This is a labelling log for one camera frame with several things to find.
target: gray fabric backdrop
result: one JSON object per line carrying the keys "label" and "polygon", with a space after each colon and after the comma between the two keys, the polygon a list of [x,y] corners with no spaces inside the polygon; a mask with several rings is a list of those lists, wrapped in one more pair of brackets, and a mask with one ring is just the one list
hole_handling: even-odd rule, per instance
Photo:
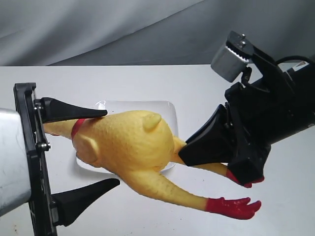
{"label": "gray fabric backdrop", "polygon": [[314,0],[0,0],[0,65],[204,64],[230,30],[315,54]]}

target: red collar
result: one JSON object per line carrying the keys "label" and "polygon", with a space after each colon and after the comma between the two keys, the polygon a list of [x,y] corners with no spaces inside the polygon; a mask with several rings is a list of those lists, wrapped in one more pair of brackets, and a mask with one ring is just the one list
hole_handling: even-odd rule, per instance
{"label": "red collar", "polygon": [[83,122],[85,121],[86,119],[78,119],[73,128],[72,128],[72,131],[71,131],[71,139],[73,140],[73,137],[74,135],[76,135],[76,133],[79,131],[81,125],[83,124]]}

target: white tabletop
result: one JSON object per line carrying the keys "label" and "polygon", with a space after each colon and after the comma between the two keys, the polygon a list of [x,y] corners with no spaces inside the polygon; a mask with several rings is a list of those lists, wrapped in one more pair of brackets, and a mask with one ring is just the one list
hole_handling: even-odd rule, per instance
{"label": "white tabletop", "polygon": [[[179,135],[188,138],[225,102],[231,86],[208,65],[135,67],[0,67],[0,107],[14,108],[13,86],[36,82],[36,95],[90,107],[100,100],[167,100],[174,104]],[[92,204],[60,236],[311,236],[315,232],[315,129],[272,147],[266,180],[245,189],[213,173],[175,165],[166,176],[191,193],[227,199],[251,197],[262,208],[248,221],[148,199],[123,182]],[[108,178],[77,166],[71,141],[48,136],[52,193]],[[0,218],[0,235],[32,236],[28,205]]]}

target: clear plastic tray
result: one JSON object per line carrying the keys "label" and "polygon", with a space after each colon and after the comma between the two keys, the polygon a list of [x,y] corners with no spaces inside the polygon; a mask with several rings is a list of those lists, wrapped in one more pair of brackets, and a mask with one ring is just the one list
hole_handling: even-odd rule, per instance
{"label": "clear plastic tray", "polygon": [[[106,109],[109,115],[131,110],[148,110],[156,112],[162,115],[171,128],[173,134],[178,136],[175,107],[168,101],[99,101],[94,105],[94,109]],[[106,174],[111,173],[104,168],[95,168],[89,164],[86,164],[79,158],[77,158],[77,164],[86,170]],[[174,167],[174,165],[175,164],[173,162],[170,162],[162,171],[168,170]]]}

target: rubber chicken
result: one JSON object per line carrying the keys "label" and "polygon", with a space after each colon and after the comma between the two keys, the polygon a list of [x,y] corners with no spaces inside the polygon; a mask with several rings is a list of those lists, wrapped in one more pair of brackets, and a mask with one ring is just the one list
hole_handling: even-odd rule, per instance
{"label": "rubber chicken", "polygon": [[[79,159],[115,173],[131,189],[148,198],[235,219],[251,219],[261,207],[260,201],[250,204],[250,198],[226,200],[196,196],[163,176],[160,171],[169,162],[184,165],[178,152],[186,143],[173,135],[160,114],[128,111],[102,118],[46,123],[44,130],[72,140]],[[194,167],[237,183],[222,163]]]}

